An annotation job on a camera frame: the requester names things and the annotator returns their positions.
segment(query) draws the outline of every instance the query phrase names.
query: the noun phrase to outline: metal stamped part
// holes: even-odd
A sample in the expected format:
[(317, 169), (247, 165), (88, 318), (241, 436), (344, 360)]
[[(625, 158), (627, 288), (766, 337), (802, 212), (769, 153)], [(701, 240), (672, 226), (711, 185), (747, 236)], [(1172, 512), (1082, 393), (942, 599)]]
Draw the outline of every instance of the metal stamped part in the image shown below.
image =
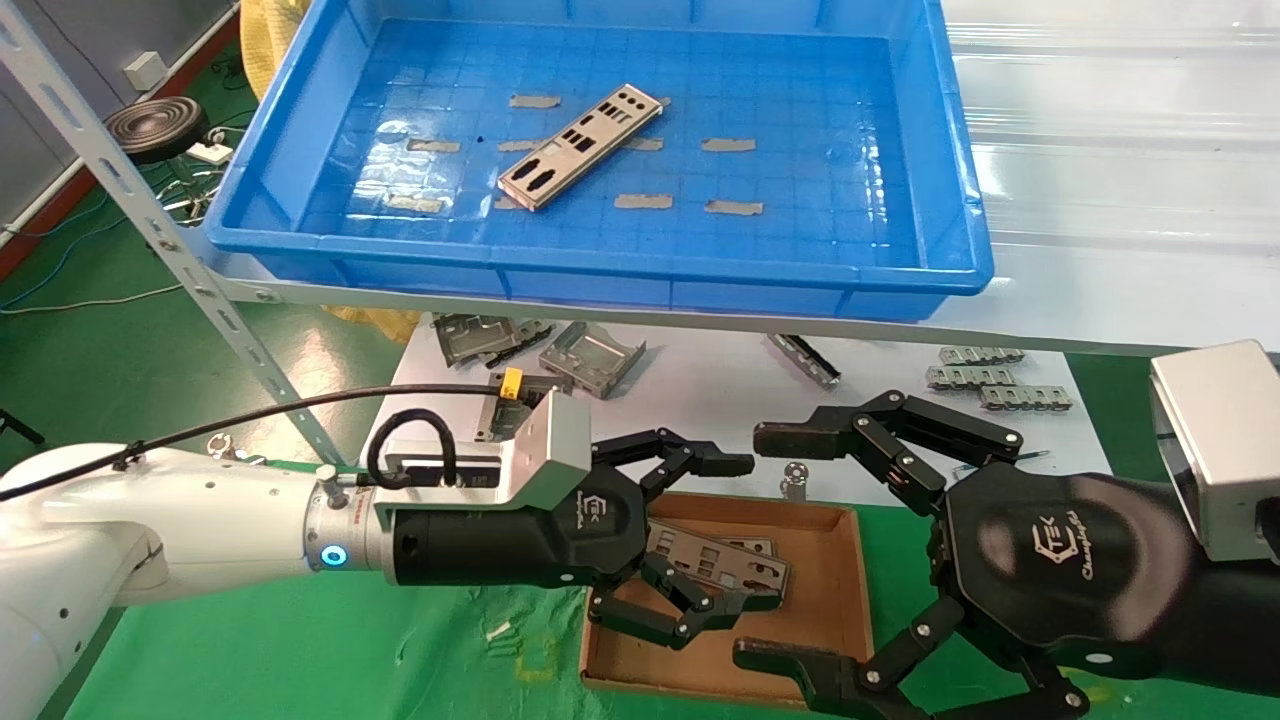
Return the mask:
[(986, 410), (1052, 410), (1065, 413), (1075, 405), (1061, 386), (1016, 386), (982, 388)]
[(632, 85), (623, 85), (512, 165), (498, 178), (498, 187), (525, 209), (536, 211), (662, 110), (660, 102)]
[(1005, 368), (932, 366), (924, 372), (931, 389), (978, 389), (987, 386), (1016, 386)]
[(538, 364), (572, 379), (593, 396), (607, 400), (644, 351), (643, 342), (628, 347), (613, 340), (604, 328), (579, 320), (552, 341), (550, 347), (538, 356)]
[(497, 315), (439, 315), (433, 322), (444, 364), (449, 368), (484, 354), (520, 346), (543, 331), (541, 320), (518, 323)]
[(684, 528), (649, 520), (649, 552), (667, 557), (676, 570), (727, 589), (786, 593), (791, 565)]
[(751, 552), (759, 552), (760, 555), (773, 555), (773, 538), (758, 538), (758, 537), (740, 537), (740, 536), (721, 536), (716, 538), (721, 542), (737, 546)]
[(1021, 363), (1027, 354), (1011, 347), (947, 346), (938, 357), (943, 365), (1006, 365)]
[(771, 333), (764, 336), (782, 351), (801, 373), (809, 375), (809, 379), (818, 383), (818, 387), (823, 389), (831, 389), (840, 384), (840, 370), (835, 365), (827, 361), (820, 352), (813, 348), (808, 341), (797, 334), (777, 334)]

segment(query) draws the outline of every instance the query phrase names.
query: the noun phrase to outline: robotic hand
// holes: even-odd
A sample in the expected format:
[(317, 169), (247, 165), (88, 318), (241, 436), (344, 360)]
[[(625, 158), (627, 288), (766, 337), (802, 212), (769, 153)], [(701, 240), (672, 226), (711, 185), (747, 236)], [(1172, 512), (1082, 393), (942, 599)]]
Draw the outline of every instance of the robotic hand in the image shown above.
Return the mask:
[[(1174, 484), (1025, 473), (1018, 433), (897, 391), (758, 425), (758, 454), (852, 456), (929, 518), (938, 600), (867, 661), (741, 638), (735, 664), (863, 720), (1079, 717), (1088, 698), (1059, 666), (1280, 694), (1280, 379), (1247, 342), (1157, 359), (1152, 389)], [(904, 441), (978, 470), (948, 491)], [(1028, 692), (936, 715), (913, 705), (899, 684), (954, 633)]]
[[(454, 443), (442, 420), (438, 443), (388, 442), (389, 423), (367, 473), (323, 466), (315, 480), (160, 441), (69, 446), (24, 461), (0, 479), (0, 719), (40, 712), (111, 605), (289, 575), (588, 585), (593, 621), (672, 648), (778, 606), (776, 593), (709, 594), (645, 550), (649, 502), (690, 473), (748, 474), (753, 456), (667, 429), (593, 445), (582, 402), (559, 392), (526, 401), (538, 405), (515, 439)], [(376, 462), (384, 442), (388, 471)], [(620, 470), (649, 459), (660, 462), (639, 482)], [(635, 575), (681, 615), (613, 597)]]

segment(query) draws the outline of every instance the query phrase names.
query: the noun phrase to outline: black stool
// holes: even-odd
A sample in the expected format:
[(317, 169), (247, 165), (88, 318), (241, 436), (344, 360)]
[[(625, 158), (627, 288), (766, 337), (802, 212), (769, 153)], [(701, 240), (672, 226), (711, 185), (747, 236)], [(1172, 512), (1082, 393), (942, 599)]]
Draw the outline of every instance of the black stool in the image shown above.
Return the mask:
[[(210, 129), (209, 114), (200, 102), (191, 97), (145, 100), (113, 113), (104, 124), (136, 165), (164, 163), (174, 174), (177, 179), (156, 193), (166, 211), (182, 211), (186, 217), (180, 224), (198, 223), (205, 217), (223, 172), (195, 172), (187, 164), (187, 150), (204, 141)], [(174, 191), (180, 191), (179, 197), (166, 204)]]

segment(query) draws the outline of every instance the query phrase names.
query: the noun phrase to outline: metal bracket part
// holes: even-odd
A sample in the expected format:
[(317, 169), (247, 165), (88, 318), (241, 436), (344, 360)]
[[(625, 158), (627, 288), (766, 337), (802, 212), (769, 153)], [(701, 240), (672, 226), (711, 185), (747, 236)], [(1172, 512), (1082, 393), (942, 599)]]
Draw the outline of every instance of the metal bracket part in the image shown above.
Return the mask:
[(777, 334), (771, 333), (764, 336), (769, 338), (782, 355), (787, 360), (800, 368), (800, 372), (809, 377), (813, 382), (818, 383), (818, 387), (823, 389), (831, 389), (840, 384), (840, 370), (835, 365), (827, 361), (820, 352), (813, 348), (808, 341), (797, 334)]
[(751, 552), (759, 552), (760, 555), (769, 555), (777, 557), (773, 552), (773, 539), (772, 538), (758, 538), (758, 537), (739, 537), (739, 536), (721, 536), (721, 542), (733, 544), (750, 550)]
[[(489, 375), (489, 384), (502, 387), (503, 374)], [(547, 395), (561, 391), (572, 395), (573, 383), (559, 377), (525, 375), (521, 387), (526, 391)], [(486, 395), (476, 423), (476, 442), (503, 442), (516, 437), (516, 430), (532, 415), (532, 410), (521, 400), (506, 400), (497, 395)]]
[(947, 346), (938, 357), (943, 365), (1007, 365), (1021, 363), (1027, 354), (1011, 347)]
[(485, 368), (489, 368), (492, 370), (498, 365), (502, 365), (507, 360), (511, 360), (516, 355), (520, 355), (521, 352), (547, 340), (548, 337), (552, 336), (552, 332), (554, 329), (556, 329), (556, 323), (530, 320), (520, 327), (520, 336), (524, 337), (524, 340), (521, 340), (513, 347), (508, 347), (507, 350), (503, 350), (500, 352), (481, 352), (479, 355), (480, 361), (484, 363)]
[(472, 357), (493, 361), (500, 354), (531, 342), (545, 331), (547, 325), (541, 320), (521, 323), (497, 315), (461, 314), (439, 315), (431, 324), (435, 327), (435, 337), (440, 342), (440, 354), (444, 355), (447, 368)]
[(678, 573), (726, 589), (772, 591), (786, 594), (791, 565), (717, 538), (649, 520), (649, 552), (657, 552)]
[(1004, 368), (932, 366), (924, 372), (929, 389), (978, 389), (987, 386), (1016, 386), (1014, 374)]
[(982, 388), (984, 410), (1053, 410), (1065, 413), (1075, 405), (1061, 386), (1018, 386)]
[(543, 368), (572, 379), (593, 396), (607, 400), (640, 356), (645, 343), (627, 347), (600, 325), (571, 323), (550, 347), (538, 356)]
[(623, 85), (525, 155), (498, 178), (498, 187), (536, 211), (660, 114), (662, 102)]

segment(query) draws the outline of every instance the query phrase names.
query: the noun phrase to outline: metal clip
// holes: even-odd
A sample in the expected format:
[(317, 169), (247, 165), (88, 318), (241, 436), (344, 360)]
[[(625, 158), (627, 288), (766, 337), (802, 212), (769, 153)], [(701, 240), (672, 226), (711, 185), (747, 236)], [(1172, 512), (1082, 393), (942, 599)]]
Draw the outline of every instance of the metal clip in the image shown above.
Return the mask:
[(924, 372), (931, 389), (978, 389), (987, 386), (1016, 386), (1014, 374), (1004, 368), (932, 366)]
[(1061, 386), (1018, 386), (982, 388), (986, 410), (1053, 410), (1065, 413), (1075, 405)]
[(820, 352), (813, 348), (805, 338), (797, 334), (777, 334), (771, 333), (764, 336), (769, 338), (782, 355), (787, 360), (800, 368), (800, 372), (809, 375), (809, 379), (818, 383), (818, 387), (823, 389), (831, 389), (840, 384), (840, 370), (835, 365), (827, 361)]
[(1011, 347), (947, 346), (938, 357), (943, 365), (1007, 365), (1021, 363), (1027, 354)]

